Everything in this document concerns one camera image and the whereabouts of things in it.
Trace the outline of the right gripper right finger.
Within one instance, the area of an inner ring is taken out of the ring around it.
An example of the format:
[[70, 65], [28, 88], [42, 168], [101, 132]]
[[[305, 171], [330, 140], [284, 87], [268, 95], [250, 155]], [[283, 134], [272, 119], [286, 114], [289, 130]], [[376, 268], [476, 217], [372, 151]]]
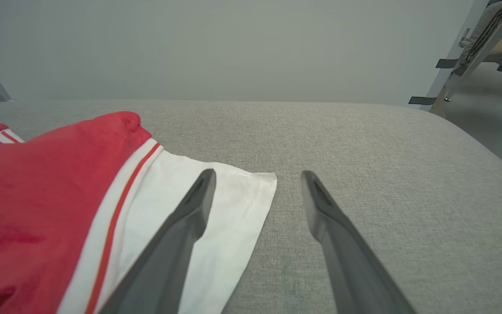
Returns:
[[321, 244], [339, 314], [414, 314], [406, 296], [312, 171], [301, 173], [309, 232]]

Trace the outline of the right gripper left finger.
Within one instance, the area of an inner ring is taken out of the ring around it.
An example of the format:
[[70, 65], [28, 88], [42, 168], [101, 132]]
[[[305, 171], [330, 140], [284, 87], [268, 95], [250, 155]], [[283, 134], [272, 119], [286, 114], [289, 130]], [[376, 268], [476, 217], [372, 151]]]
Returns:
[[217, 185], [214, 169], [197, 177], [149, 241], [101, 314], [176, 314], [193, 246], [206, 230]]

